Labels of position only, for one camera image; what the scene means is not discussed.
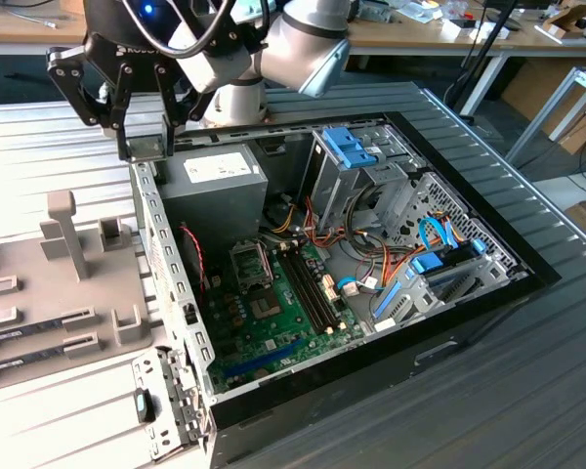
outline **gray power supply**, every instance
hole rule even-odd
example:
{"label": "gray power supply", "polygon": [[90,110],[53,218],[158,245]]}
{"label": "gray power supply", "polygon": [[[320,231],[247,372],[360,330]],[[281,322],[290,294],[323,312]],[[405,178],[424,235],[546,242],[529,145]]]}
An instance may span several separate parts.
{"label": "gray power supply", "polygon": [[256,237],[268,180],[246,145],[179,152],[160,187],[172,227],[185,222],[211,259]]}

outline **electronic device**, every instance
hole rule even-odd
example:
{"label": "electronic device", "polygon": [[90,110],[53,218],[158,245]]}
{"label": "electronic device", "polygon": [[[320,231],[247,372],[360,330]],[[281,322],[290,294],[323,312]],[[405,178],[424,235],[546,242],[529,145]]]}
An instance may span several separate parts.
{"label": "electronic device", "polygon": [[204,129],[176,150],[132,166],[170,340],[133,363],[154,460],[202,445],[232,463],[559,279],[398,113]]}

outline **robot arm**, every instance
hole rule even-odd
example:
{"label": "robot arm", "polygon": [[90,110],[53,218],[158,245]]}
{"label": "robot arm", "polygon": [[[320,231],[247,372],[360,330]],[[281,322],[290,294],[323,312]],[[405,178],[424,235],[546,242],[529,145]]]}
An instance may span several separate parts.
{"label": "robot arm", "polygon": [[[235,22],[235,7],[253,8],[251,3],[256,2],[85,0],[83,45],[51,49],[48,72],[85,125],[100,125],[117,139],[119,157],[126,161],[132,160],[124,129],[131,97],[159,93],[167,136],[161,143],[171,155],[176,130],[202,119],[217,90],[229,84],[266,77],[318,97],[338,78],[349,53],[350,0],[293,0],[273,21],[269,0],[261,0],[260,26]],[[209,7],[216,13],[208,13]],[[84,63],[108,84],[105,100],[96,100],[82,85]],[[174,88],[183,81],[188,92],[178,101]],[[237,101],[230,105],[238,107]],[[221,105],[218,97],[217,109]]]}

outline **green motherboard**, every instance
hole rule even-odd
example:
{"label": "green motherboard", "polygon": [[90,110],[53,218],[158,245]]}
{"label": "green motherboard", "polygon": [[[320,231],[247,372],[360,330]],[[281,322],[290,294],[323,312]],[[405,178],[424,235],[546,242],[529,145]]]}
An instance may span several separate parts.
{"label": "green motherboard", "polygon": [[[311,245],[300,248],[299,254],[306,263],[321,263]],[[202,311],[216,355],[208,369],[218,394],[364,336],[354,313],[342,300],[341,307],[326,301],[338,326],[317,330],[281,258],[273,251],[268,259],[273,275],[271,288],[241,294],[230,267],[211,282],[206,292]]]}

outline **metal latch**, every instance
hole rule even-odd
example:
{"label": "metal latch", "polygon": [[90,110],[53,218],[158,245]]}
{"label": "metal latch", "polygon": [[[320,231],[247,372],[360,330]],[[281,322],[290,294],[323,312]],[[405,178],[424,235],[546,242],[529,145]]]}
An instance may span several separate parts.
{"label": "metal latch", "polygon": [[139,421],[146,424],[155,461],[197,445],[208,431],[194,376],[180,357],[176,351],[156,348],[132,362],[135,407]]}

